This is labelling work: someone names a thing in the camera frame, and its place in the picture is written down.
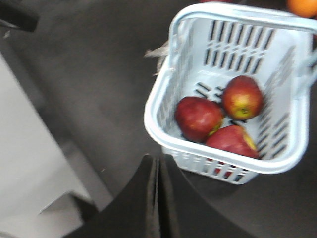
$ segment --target dark gray floor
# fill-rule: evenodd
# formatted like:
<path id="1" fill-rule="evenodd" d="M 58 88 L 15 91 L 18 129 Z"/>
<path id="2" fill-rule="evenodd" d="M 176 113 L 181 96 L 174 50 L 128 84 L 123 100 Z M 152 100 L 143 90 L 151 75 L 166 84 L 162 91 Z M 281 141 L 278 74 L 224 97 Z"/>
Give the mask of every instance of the dark gray floor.
<path id="1" fill-rule="evenodd" d="M 143 54 L 167 40 L 173 16 L 195 1 L 23 2 L 40 14 L 38 29 L 11 31 L 6 42 L 116 196 L 145 153 L 160 153 L 143 126 L 156 72 L 156 60 Z M 248 2 L 271 8 L 284 3 Z M 316 90 L 314 86 L 309 148 L 291 171 L 259 175 L 241 186 L 186 173 L 212 206 L 260 238 L 317 236 Z"/>

